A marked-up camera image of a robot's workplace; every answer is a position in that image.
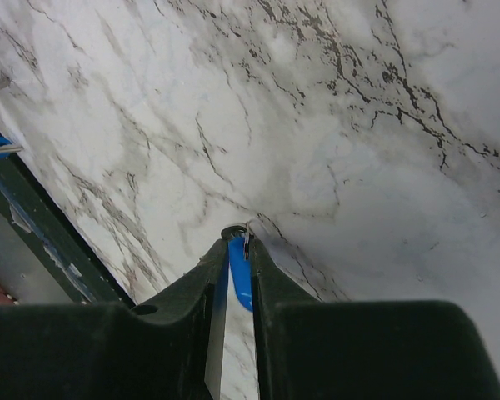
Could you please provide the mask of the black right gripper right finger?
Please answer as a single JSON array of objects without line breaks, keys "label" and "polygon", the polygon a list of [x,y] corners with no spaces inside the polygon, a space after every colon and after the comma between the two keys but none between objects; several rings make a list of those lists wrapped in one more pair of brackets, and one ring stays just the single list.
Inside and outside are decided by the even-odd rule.
[{"label": "black right gripper right finger", "polygon": [[445,301],[322,302],[249,244],[263,399],[500,399],[473,321]]}]

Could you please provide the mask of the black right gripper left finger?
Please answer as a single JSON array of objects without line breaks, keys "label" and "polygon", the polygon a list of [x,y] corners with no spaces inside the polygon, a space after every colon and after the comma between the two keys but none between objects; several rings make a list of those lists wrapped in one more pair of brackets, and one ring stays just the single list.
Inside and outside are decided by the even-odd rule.
[{"label": "black right gripper left finger", "polygon": [[228,245],[136,307],[0,306],[0,399],[217,399]]}]

